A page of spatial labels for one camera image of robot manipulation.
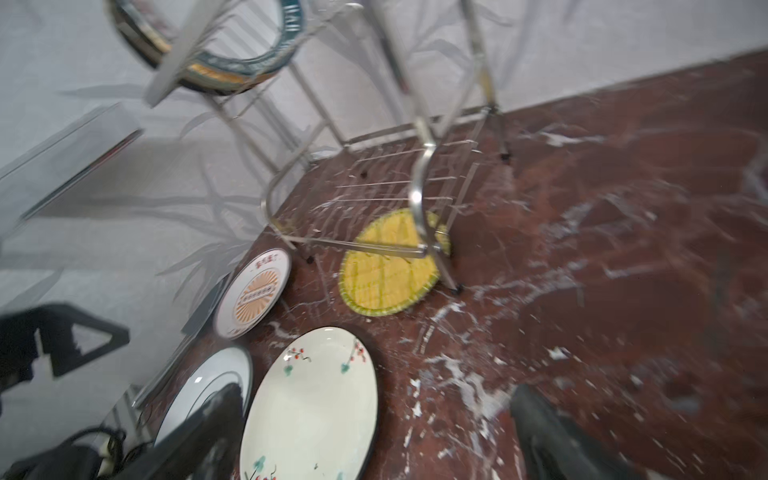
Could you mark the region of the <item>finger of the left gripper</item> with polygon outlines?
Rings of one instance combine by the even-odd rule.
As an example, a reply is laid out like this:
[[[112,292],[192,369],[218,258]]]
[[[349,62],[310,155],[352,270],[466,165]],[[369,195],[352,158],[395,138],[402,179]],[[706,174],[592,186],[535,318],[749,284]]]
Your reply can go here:
[[[76,345],[73,328],[105,334],[108,341],[87,353]],[[1,388],[33,379],[36,359],[49,358],[52,375],[61,377],[130,341],[129,330],[65,303],[52,303],[1,316]]]

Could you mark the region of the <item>green rim white plate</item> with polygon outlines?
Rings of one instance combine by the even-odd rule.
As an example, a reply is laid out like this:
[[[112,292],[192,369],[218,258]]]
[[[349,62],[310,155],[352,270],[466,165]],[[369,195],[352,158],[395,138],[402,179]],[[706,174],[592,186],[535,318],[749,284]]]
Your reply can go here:
[[[213,1],[211,22],[179,66],[176,84],[229,96],[254,88],[285,67],[303,40],[300,1]],[[117,33],[151,69],[158,69],[182,34],[196,1],[108,1]]]

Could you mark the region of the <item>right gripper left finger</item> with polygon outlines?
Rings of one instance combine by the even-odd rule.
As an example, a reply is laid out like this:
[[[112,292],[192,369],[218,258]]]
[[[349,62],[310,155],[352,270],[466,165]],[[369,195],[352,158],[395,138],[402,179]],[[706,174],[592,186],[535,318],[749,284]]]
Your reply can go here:
[[[117,477],[228,479],[235,469],[243,429],[242,390],[230,383]]]

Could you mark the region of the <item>steel dish rack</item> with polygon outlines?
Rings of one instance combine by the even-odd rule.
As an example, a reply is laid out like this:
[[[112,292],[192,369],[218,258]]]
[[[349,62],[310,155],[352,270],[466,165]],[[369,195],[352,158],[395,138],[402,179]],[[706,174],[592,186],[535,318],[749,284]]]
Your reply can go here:
[[[145,100],[150,106],[162,102],[176,87],[189,82],[204,79],[202,90],[205,99],[214,112],[222,117],[237,135],[243,132],[233,117],[227,116],[218,97],[229,99],[253,88],[266,92],[264,77],[271,77],[282,69],[288,69],[299,84],[304,95],[321,118],[320,123],[311,131],[309,137],[295,149],[286,165],[275,171],[262,199],[261,208],[270,228],[291,249],[301,245],[316,245],[342,251],[363,252],[371,255],[398,257],[404,259],[430,258],[434,261],[439,279],[455,293],[460,293],[461,285],[457,282],[449,264],[449,253],[440,241],[448,234],[453,224],[452,219],[440,218],[430,222],[428,202],[434,202],[443,210],[455,206],[462,194],[454,188],[467,188],[469,177],[452,175],[443,178],[444,187],[438,196],[430,197],[426,193],[429,183],[434,181],[432,164],[449,146],[448,136],[457,122],[467,116],[475,115],[478,120],[471,135],[460,141],[460,146],[471,152],[477,145],[477,137],[485,123],[491,122],[495,128],[502,160],[510,158],[508,143],[504,136],[504,122],[496,102],[496,91],[490,72],[484,39],[477,18],[474,2],[461,1],[458,4],[466,29],[469,48],[472,54],[472,68],[461,95],[455,100],[451,111],[442,116],[430,117],[426,113],[423,98],[411,77],[401,46],[396,42],[392,28],[388,25],[384,9],[376,3],[343,2],[334,3],[329,10],[309,27],[293,21],[299,14],[298,3],[287,3],[282,11],[285,15],[279,42],[272,48],[264,62],[242,72],[238,62],[231,59],[210,59],[205,50],[209,38],[219,29],[227,11],[232,6],[228,1],[197,2],[179,35],[162,51],[155,63],[155,74],[145,93]],[[411,111],[411,121],[378,131],[348,139],[341,135],[325,106],[315,95],[305,76],[292,60],[293,54],[311,37],[328,29],[333,21],[351,12],[361,13],[372,31],[383,58],[386,61],[394,82]],[[417,158],[413,162],[410,175],[400,181],[405,188],[408,215],[414,222],[417,243],[410,247],[402,243],[382,243],[380,241],[342,240],[328,237],[322,232],[302,235],[297,229],[289,229],[278,222],[272,206],[272,194],[278,184],[293,166],[305,155],[316,137],[329,131],[344,151],[349,152],[355,145],[379,140],[384,144],[392,142],[397,134],[414,141],[413,153]]]

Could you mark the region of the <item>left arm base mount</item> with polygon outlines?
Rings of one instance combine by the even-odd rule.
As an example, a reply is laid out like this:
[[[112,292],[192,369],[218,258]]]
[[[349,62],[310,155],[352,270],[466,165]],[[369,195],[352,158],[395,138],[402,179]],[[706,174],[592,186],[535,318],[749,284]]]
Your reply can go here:
[[[77,444],[89,435],[108,437],[106,452]],[[111,479],[122,469],[126,431],[95,426],[81,430],[56,447],[13,463],[2,479]]]

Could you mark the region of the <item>cream floral plate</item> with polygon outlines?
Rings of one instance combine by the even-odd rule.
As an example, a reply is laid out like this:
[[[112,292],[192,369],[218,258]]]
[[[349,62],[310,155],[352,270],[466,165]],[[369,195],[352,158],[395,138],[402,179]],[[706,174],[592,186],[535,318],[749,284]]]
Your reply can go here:
[[[377,430],[379,391],[363,342],[339,327],[294,340],[259,385],[239,454],[242,479],[358,479]]]

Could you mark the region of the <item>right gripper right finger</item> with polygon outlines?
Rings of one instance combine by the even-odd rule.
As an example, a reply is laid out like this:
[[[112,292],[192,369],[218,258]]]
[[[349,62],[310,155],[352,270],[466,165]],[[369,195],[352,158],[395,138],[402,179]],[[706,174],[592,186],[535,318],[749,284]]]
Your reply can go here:
[[[529,479],[644,479],[536,389],[520,385],[510,415]]]

